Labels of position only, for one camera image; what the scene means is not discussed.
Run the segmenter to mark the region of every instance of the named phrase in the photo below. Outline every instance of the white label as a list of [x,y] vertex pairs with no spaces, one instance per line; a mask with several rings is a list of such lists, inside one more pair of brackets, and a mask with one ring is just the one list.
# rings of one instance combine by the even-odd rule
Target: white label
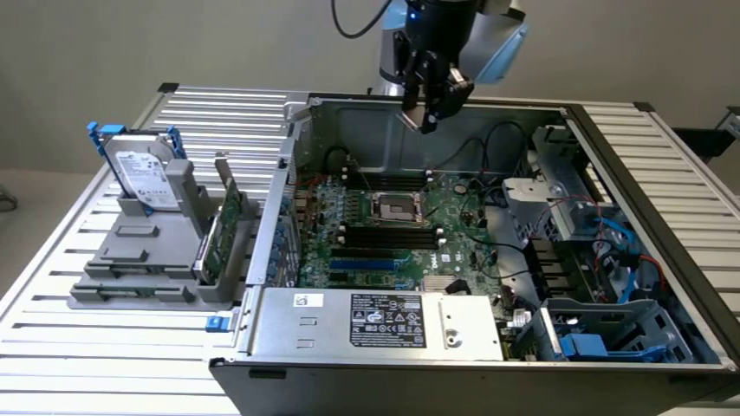
[[324,306],[324,294],[296,293],[292,296],[292,306],[294,308],[321,308]]
[[116,159],[136,198],[154,210],[177,210],[177,199],[157,157],[149,153],[117,152]]

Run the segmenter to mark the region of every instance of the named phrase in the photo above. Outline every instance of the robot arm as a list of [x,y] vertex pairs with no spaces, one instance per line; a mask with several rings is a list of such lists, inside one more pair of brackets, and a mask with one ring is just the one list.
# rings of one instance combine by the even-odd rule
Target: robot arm
[[334,25],[350,39],[386,11],[380,75],[396,85],[381,93],[402,90],[400,118],[412,130],[430,133],[437,121],[460,111],[474,81],[502,78],[526,34],[524,13],[517,0],[393,0],[368,26],[348,34],[332,0]]

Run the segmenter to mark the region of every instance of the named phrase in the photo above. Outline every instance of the slotted metal surface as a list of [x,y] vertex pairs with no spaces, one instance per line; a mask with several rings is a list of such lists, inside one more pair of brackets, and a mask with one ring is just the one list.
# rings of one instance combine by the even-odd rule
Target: slotted metal surface
[[[146,125],[178,126],[197,181],[212,195],[222,193],[213,168],[213,154],[221,151],[229,154],[240,188],[250,198],[264,200],[286,134],[284,100],[285,94],[274,92],[181,87],[148,109]],[[593,104],[588,111],[609,131],[608,139],[625,162],[632,163],[634,177],[656,193],[665,220],[682,227],[676,234],[705,263],[709,279],[725,296],[736,296],[732,270],[737,264],[710,255],[716,247],[740,245],[740,239],[728,236],[736,237],[736,232],[728,231],[734,220],[725,205],[710,197],[680,155],[652,158],[654,152],[634,150],[673,147],[630,105]],[[672,169],[657,169],[654,160]],[[692,189],[690,196],[676,196],[681,189],[654,184],[700,189]],[[230,342],[230,334],[204,332],[209,313],[70,310],[65,306],[69,287],[120,211],[117,194],[118,187],[101,170],[0,301],[0,413],[234,415],[238,412],[204,362],[222,356],[216,348]],[[684,225],[689,223],[710,225],[696,229]],[[716,224],[726,226],[708,228]],[[737,407],[737,403],[722,406]],[[693,416],[708,411],[681,408],[669,414]],[[733,411],[712,412],[718,416]]]

